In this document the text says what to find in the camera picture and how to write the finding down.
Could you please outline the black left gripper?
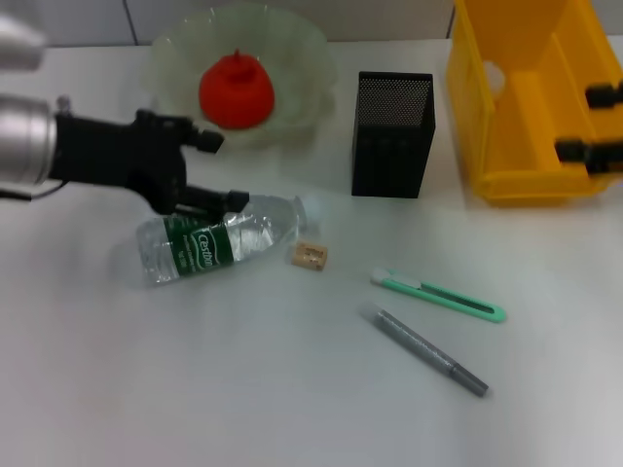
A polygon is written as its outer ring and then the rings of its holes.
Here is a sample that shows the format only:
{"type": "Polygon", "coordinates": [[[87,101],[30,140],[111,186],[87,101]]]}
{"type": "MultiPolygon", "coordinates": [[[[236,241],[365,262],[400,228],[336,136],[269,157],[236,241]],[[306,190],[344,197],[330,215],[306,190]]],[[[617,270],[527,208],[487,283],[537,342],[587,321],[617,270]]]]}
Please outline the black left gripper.
{"type": "Polygon", "coordinates": [[[181,148],[217,153],[225,141],[186,118],[139,110],[132,123],[116,124],[58,113],[55,123],[53,180],[127,189],[164,215],[240,213],[249,203],[249,192],[186,187],[181,148]]]}

